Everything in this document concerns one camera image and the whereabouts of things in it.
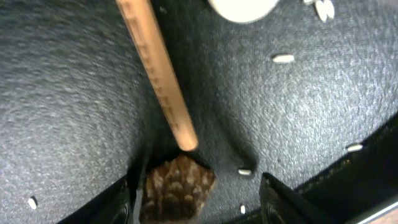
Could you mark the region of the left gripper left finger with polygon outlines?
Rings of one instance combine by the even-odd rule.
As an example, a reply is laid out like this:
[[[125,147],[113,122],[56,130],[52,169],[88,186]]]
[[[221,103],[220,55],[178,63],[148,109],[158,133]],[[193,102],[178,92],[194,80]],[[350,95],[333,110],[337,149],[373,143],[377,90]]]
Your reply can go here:
[[[133,208],[131,191],[124,176],[58,224],[133,223]]]

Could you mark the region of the brown food chunk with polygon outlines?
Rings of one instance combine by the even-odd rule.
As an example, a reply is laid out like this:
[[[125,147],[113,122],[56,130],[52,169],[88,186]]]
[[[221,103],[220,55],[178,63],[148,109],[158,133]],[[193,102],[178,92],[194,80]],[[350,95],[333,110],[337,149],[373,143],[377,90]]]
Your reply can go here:
[[[141,223],[195,223],[216,183],[214,170],[186,155],[153,168],[143,188]]]

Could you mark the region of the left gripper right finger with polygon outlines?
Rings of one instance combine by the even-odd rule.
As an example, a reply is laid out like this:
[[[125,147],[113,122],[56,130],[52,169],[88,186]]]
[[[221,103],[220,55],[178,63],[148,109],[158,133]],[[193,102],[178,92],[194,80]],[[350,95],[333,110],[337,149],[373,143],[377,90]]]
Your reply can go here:
[[[262,222],[267,224],[334,223],[325,212],[305,200],[272,174],[261,176],[259,188]]]

